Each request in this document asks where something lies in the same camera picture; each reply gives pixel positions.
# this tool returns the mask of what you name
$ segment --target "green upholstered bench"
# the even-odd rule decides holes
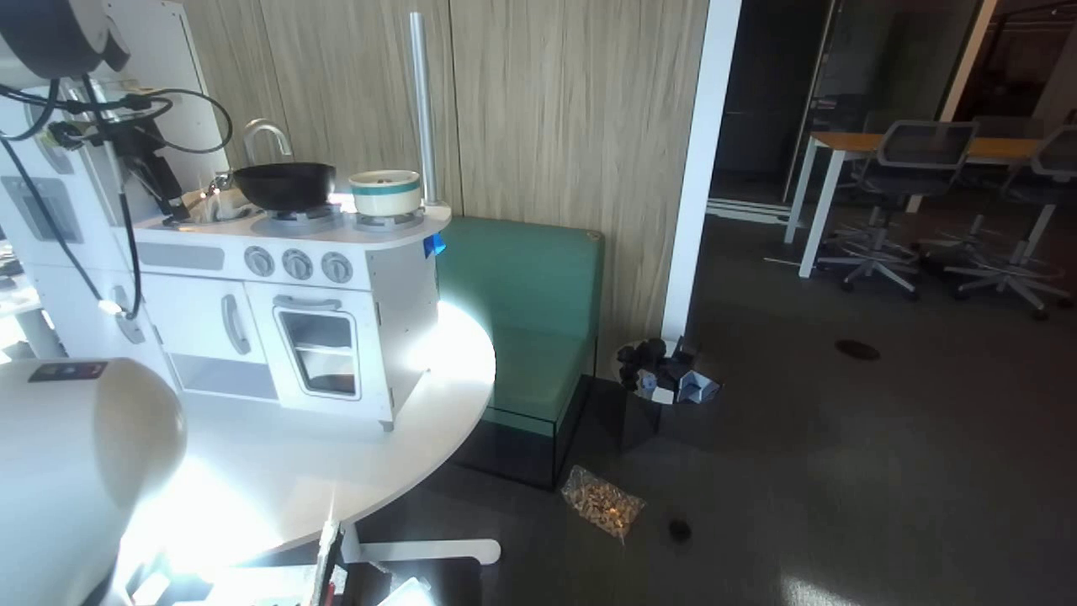
[[[555,437],[597,359],[601,239],[586,230],[455,218],[437,282],[444,301],[474,311],[492,330],[497,379],[486,422]]]

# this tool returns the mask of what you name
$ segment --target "wooden wall panel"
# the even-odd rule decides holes
[[[452,0],[467,217],[607,235],[607,345],[660,330],[708,0]]]
[[[441,0],[184,0],[210,87],[238,125],[282,125],[297,160],[416,170],[405,22],[425,15],[437,194],[458,206],[448,4]]]

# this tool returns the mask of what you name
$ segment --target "stove knob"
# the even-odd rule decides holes
[[[282,269],[293,275],[293,279],[309,279],[312,274],[312,264],[303,249],[291,249],[282,252]]]
[[[262,247],[250,247],[241,258],[246,258],[246,269],[254,269],[255,275],[274,274],[274,257]]]
[[[327,279],[333,279],[333,282],[346,282],[346,279],[349,279],[349,258],[340,257],[340,252],[327,252],[327,257],[322,257],[322,274],[327,274]]]

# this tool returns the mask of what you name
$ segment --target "metal rod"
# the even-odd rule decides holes
[[[422,15],[406,15],[406,49],[410,49],[415,133],[416,133],[416,163],[422,163],[422,177],[425,177],[425,206],[434,206],[437,182],[434,182],[426,50],[425,50],[425,18]]]

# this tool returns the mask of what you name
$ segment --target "white round table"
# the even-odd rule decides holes
[[[96,468],[96,383],[26,383],[0,368],[0,587],[15,602],[81,602],[117,566],[216,573],[337,533],[406,494],[480,422],[494,352],[441,303],[430,375],[395,432],[274,405],[184,396],[184,450],[170,485],[117,519]]]

